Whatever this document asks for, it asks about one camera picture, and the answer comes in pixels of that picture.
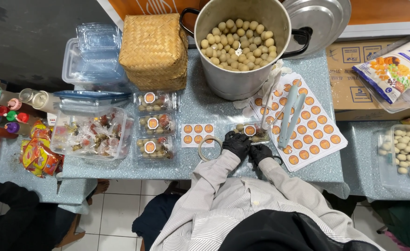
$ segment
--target speckled tablecloth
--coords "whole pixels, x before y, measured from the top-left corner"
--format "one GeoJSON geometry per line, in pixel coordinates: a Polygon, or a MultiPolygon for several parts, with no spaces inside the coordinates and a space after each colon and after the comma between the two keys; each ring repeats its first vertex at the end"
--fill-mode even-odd
{"type": "MultiPolygon", "coordinates": [[[[188,50],[188,82],[186,89],[180,94],[179,124],[185,123],[214,123],[215,135],[221,139],[227,132],[229,123],[243,119],[242,110],[234,108],[233,104],[219,98],[208,88],[196,49],[188,50]]],[[[324,50],[320,53],[301,60],[285,60],[285,66],[301,74],[312,88],[328,115],[334,119],[331,87],[327,73],[327,63],[324,50]]],[[[133,104],[127,107],[134,113],[133,104]]],[[[177,145],[180,145],[180,134],[176,136],[177,145]]],[[[208,158],[218,156],[220,147],[204,148],[203,153],[208,158]]],[[[174,162],[138,162],[127,156],[124,159],[108,161],[94,161],[73,156],[64,159],[65,178],[106,178],[106,179],[154,179],[154,180],[186,180],[197,166],[200,159],[197,148],[178,148],[177,161],[174,162]]],[[[240,164],[231,175],[233,176],[260,176],[259,173],[247,166],[247,160],[240,164]]],[[[319,185],[339,197],[347,197],[349,188],[343,181],[340,153],[335,152],[307,167],[290,173],[303,180],[319,185]]]]}
{"type": "Polygon", "coordinates": [[[14,140],[4,140],[0,158],[0,182],[11,181],[28,190],[35,191],[41,202],[66,204],[66,209],[82,213],[81,204],[96,187],[96,180],[67,179],[57,192],[55,177],[41,179],[26,171],[19,163],[20,143],[22,136],[14,140]]]}
{"type": "Polygon", "coordinates": [[[399,122],[337,122],[349,141],[340,151],[345,182],[353,195],[374,200],[410,200],[410,192],[382,186],[377,162],[377,133],[399,122]]]}

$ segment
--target black pot handle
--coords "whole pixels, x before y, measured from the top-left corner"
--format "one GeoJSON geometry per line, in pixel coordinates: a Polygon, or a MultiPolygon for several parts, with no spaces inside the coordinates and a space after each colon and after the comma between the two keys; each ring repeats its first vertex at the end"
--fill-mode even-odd
{"type": "Polygon", "coordinates": [[[184,16],[186,13],[192,13],[192,14],[198,15],[200,12],[201,12],[201,11],[198,10],[198,9],[185,8],[185,9],[182,11],[182,13],[180,14],[180,20],[179,20],[180,27],[182,27],[182,29],[183,29],[188,35],[190,35],[191,37],[194,37],[194,32],[188,30],[188,28],[186,28],[186,27],[184,26],[183,21],[182,21],[183,16],[184,16]]]}
{"type": "Polygon", "coordinates": [[[302,54],[309,47],[309,43],[310,43],[310,33],[309,32],[307,32],[305,30],[292,29],[292,35],[297,35],[297,36],[304,37],[304,39],[305,39],[304,46],[303,46],[303,48],[301,48],[299,50],[283,53],[281,55],[280,59],[285,59],[285,58],[289,58],[289,57],[293,57],[293,56],[297,56],[299,54],[302,54]]]}

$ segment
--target white striped shirt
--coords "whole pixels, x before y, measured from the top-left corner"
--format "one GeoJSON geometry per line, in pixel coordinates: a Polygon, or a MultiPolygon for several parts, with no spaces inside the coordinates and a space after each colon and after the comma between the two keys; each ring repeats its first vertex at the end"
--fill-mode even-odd
{"type": "Polygon", "coordinates": [[[239,163],[235,154],[224,150],[217,159],[198,165],[191,189],[175,204],[151,251],[216,251],[236,225],[263,209],[305,214],[335,241],[361,240],[384,251],[354,229],[346,214],[330,209],[317,189],[297,177],[290,178],[272,158],[259,163],[270,183],[227,178],[239,163]]]}

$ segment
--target red cap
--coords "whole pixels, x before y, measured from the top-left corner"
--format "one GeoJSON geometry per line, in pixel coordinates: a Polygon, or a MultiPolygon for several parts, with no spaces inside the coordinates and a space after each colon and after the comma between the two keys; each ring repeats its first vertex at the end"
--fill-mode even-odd
{"type": "Polygon", "coordinates": [[[0,116],[5,116],[10,111],[10,108],[6,106],[0,106],[0,116]]]}
{"type": "Polygon", "coordinates": [[[30,119],[30,115],[21,112],[17,115],[17,118],[18,118],[18,120],[22,121],[23,123],[27,123],[28,120],[30,119]]]}

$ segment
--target egg in container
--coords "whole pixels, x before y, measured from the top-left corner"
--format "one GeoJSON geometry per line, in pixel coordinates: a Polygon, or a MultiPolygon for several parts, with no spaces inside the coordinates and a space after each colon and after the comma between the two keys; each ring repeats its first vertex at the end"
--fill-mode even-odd
{"type": "Polygon", "coordinates": [[[173,112],[141,116],[138,121],[140,135],[173,134],[177,130],[177,121],[173,112]]]}
{"type": "Polygon", "coordinates": [[[135,157],[141,161],[174,160],[172,136],[139,137],[135,140],[135,157]]]}
{"type": "Polygon", "coordinates": [[[270,141],[269,134],[261,131],[261,122],[247,122],[239,124],[230,124],[228,131],[246,134],[252,141],[251,145],[259,145],[270,141]]]}
{"type": "Polygon", "coordinates": [[[175,92],[134,93],[136,113],[151,114],[179,109],[179,97],[175,92]]]}

